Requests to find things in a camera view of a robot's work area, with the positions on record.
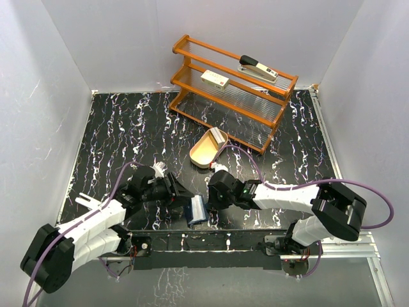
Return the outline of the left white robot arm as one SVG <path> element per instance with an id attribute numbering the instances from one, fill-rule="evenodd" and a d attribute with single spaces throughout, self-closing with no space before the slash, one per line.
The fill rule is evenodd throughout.
<path id="1" fill-rule="evenodd" d="M 117 181 L 108 199 L 93 202 L 89 212 L 59 226 L 42 226 L 20 269 L 46 293 L 53 293 L 89 261 L 108 253 L 128 254 L 132 239 L 122 222 L 145 203 L 158 201 L 167 208 L 184 207 L 194 197 L 173 173 L 164 172 L 161 162 L 139 166 L 131 180 Z"/>

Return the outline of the blue card holder wallet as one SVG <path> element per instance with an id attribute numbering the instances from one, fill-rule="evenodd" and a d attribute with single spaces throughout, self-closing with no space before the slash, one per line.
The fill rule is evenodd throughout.
<path id="1" fill-rule="evenodd" d="M 201 224 L 208 220 L 208 212 L 205 208 L 202 195 L 195 195 L 183 208 L 188 226 Z"/>

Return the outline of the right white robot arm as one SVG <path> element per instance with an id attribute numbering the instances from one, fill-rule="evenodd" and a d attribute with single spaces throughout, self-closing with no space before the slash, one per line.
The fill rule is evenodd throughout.
<path id="1" fill-rule="evenodd" d="M 265 243 L 278 253 L 300 254 L 311 244 L 329 237 L 355 242 L 360 234 L 367 202 L 341 182 L 324 180 L 305 187 L 272 185 L 261 180 L 241 182 L 218 170 L 208 183 L 208 205 L 224 210 L 284 209 L 309 214 L 292 222 L 283 237 Z"/>

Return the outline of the stack of credit cards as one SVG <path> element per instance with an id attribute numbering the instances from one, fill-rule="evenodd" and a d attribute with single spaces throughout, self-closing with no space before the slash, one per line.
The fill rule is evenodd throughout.
<path id="1" fill-rule="evenodd" d="M 228 137 L 225 136 L 225 133 L 217 127 L 211 128 L 210 134 L 213 136 L 217 146 L 223 146 L 228 140 Z"/>

